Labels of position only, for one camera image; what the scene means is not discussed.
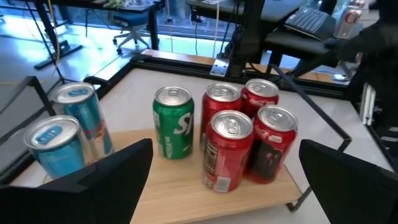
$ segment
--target coca-cola can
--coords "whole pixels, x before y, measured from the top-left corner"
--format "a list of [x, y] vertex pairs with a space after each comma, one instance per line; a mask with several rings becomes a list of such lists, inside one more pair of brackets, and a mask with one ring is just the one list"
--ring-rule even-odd
[[286, 108], [267, 105], [254, 118], [254, 142], [245, 176], [258, 184], [275, 180], [297, 136], [298, 121]]
[[212, 117], [206, 133], [203, 183], [216, 192], [230, 192], [242, 181], [254, 139], [253, 123], [242, 112], [220, 111]]
[[260, 107], [276, 105], [279, 101], [278, 87], [260, 78], [249, 80], [242, 89], [242, 112], [252, 118]]
[[335, 29], [334, 36], [338, 39], [351, 39], [357, 32], [354, 32], [356, 25], [363, 13], [366, 0], [352, 0], [341, 14], [340, 20]]
[[200, 149], [204, 150], [206, 143], [206, 127], [211, 117], [223, 110], [241, 110], [241, 92], [229, 83], [215, 83], [207, 88], [202, 98]]

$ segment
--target wooden board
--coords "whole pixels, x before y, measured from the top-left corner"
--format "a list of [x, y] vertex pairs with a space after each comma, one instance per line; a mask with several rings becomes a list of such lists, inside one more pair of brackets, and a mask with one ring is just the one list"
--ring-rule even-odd
[[[143, 51], [142, 54], [151, 55], [151, 56], [157, 57], [157, 58], [180, 60], [183, 62], [202, 63], [205, 65], [213, 65], [214, 61], [215, 61], [214, 58], [208, 58], [208, 57], [202, 57], [202, 56], [196, 56], [196, 55], [175, 54], [172, 52], [162, 52], [162, 51], [151, 50], [151, 49]], [[254, 64], [254, 66], [262, 72], [265, 72], [267, 70], [267, 65]], [[281, 69], [283, 72], [291, 71], [291, 69], [288, 69], [288, 68], [281, 68]], [[277, 75], [277, 72], [274, 69], [271, 70], [271, 73], [274, 75]], [[302, 75], [300, 78], [305, 79], [305, 80], [333, 83], [331, 76], [329, 76], [328, 74], [318, 73], [318, 72], [307, 72], [306, 74]]]
[[[113, 133], [118, 151], [143, 138], [154, 142], [154, 129]], [[227, 194], [216, 193], [201, 182], [202, 153], [196, 134], [193, 154], [182, 160], [160, 156], [156, 143], [148, 181], [131, 220], [133, 224], [190, 223], [296, 201], [301, 193], [284, 167], [278, 178], [267, 185], [243, 180]]]

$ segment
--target white table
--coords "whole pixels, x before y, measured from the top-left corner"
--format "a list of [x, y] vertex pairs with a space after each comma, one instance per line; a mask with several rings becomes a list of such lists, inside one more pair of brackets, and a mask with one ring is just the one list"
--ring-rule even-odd
[[[195, 101], [195, 124], [200, 122], [201, 97], [213, 80], [192, 78], [150, 70], [134, 69], [119, 82], [102, 100], [101, 107], [110, 132], [153, 128], [152, 100], [157, 89], [166, 85], [187, 88]], [[348, 101], [311, 96], [352, 138], [346, 153], [391, 170]], [[297, 94], [280, 92], [281, 106], [290, 108], [298, 117], [298, 137], [292, 146], [285, 164], [302, 192], [308, 182], [300, 165], [298, 153], [301, 139], [312, 139], [326, 146], [337, 148], [342, 139], [327, 126], [306, 102]], [[36, 187], [45, 177], [44, 170], [34, 162], [12, 184]], [[308, 224], [329, 223], [313, 193], [300, 209], [291, 213], [286, 206], [241, 213], [227, 217], [202, 221], [206, 224]]]

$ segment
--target aluminum can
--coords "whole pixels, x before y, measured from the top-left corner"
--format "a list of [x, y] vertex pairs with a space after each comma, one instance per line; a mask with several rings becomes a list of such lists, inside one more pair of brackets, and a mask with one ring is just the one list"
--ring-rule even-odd
[[242, 108], [241, 92], [229, 83], [215, 83], [207, 88], [202, 98], [200, 149], [205, 149], [206, 127], [211, 117], [219, 111]]
[[253, 123], [244, 113], [224, 110], [207, 126], [203, 183], [216, 192], [239, 187], [252, 146]]
[[276, 105], [279, 101], [278, 87], [263, 79], [249, 80], [242, 89], [242, 112], [252, 118], [260, 107]]
[[113, 144], [99, 108], [94, 86], [89, 83], [69, 83], [52, 94], [58, 114], [73, 116], [84, 131], [91, 146], [90, 164], [114, 152]]
[[57, 179], [85, 166], [85, 138], [75, 118], [53, 116], [31, 124], [24, 142], [49, 176]]
[[288, 109], [267, 105], [254, 118], [254, 142], [245, 175], [258, 184], [275, 180], [297, 136], [297, 118]]
[[158, 150], [168, 159], [183, 159], [192, 153], [193, 112], [190, 92], [180, 86], [157, 90], [153, 102]]
[[334, 36], [338, 39], [351, 39], [355, 35], [355, 29], [362, 15], [366, 0], [352, 0], [343, 11]]

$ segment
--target sprite can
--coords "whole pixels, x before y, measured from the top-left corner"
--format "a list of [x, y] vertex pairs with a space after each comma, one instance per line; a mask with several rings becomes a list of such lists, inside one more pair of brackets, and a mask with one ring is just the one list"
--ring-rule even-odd
[[153, 103], [158, 149], [168, 159], [182, 159], [192, 152], [193, 111], [189, 91], [179, 86], [157, 90]]

